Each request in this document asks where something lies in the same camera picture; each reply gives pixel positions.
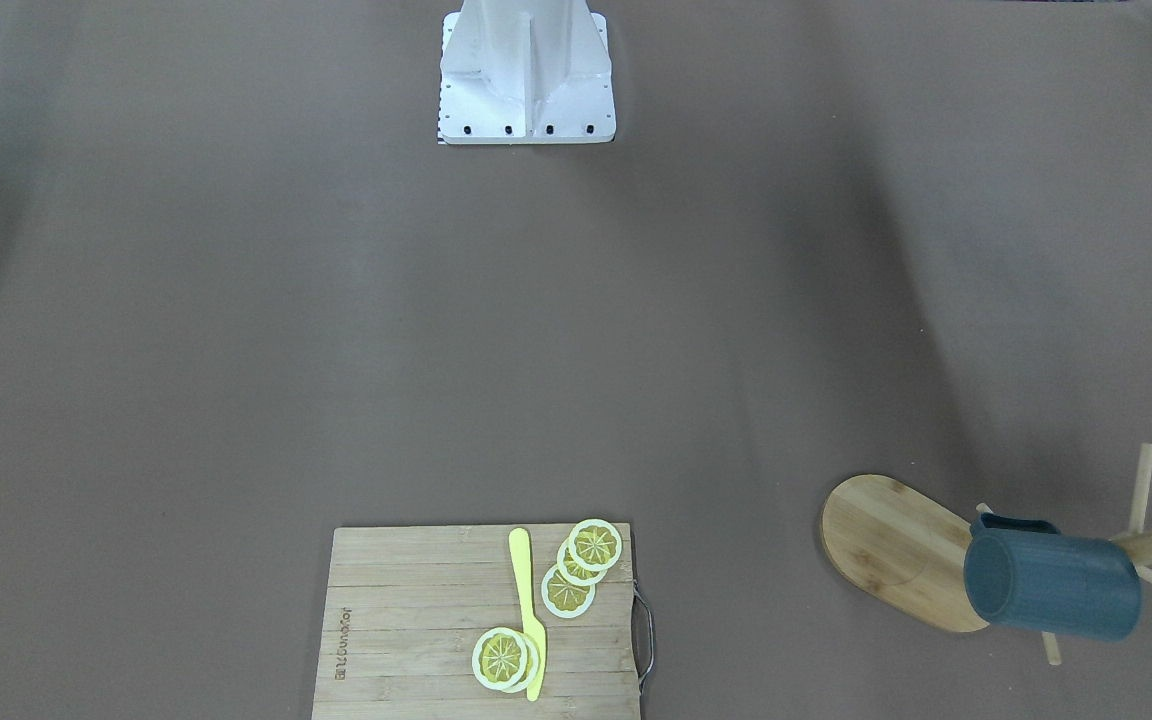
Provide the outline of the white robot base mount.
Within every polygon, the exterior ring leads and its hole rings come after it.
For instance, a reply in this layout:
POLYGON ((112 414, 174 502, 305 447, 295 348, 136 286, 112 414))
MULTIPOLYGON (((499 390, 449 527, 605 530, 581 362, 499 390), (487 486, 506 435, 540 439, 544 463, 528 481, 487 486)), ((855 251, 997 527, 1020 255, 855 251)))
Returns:
POLYGON ((435 138, 576 145, 617 135, 607 18, 585 1, 465 1, 442 20, 435 138))

